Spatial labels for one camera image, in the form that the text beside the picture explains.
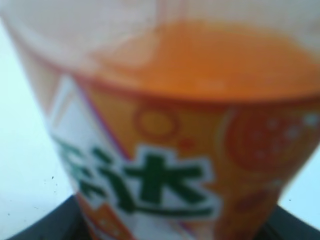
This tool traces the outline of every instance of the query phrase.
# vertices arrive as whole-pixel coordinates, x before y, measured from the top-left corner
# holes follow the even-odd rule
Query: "white background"
[[[0,240],[32,225],[71,194],[0,19]],[[279,204],[320,230],[320,151]]]

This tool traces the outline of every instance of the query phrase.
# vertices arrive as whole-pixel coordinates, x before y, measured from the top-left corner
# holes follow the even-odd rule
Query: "orange fruit graphic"
[[[308,158],[318,145],[320,115],[285,115],[270,110],[238,111],[226,135],[226,151],[238,166],[275,171]]]

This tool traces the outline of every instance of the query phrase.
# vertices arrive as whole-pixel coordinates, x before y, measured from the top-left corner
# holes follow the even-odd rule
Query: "plastic cup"
[[[93,239],[254,237],[319,143],[319,7],[4,4]]]

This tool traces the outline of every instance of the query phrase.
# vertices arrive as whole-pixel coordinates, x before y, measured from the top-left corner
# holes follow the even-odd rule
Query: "black tray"
[[[74,197],[8,240],[91,240]],[[320,240],[320,232],[277,206],[254,240]]]

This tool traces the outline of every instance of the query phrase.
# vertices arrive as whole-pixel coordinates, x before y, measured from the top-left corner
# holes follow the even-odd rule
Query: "orange label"
[[[70,76],[55,96],[50,132],[101,239],[253,236],[320,138],[319,100],[192,104]]]

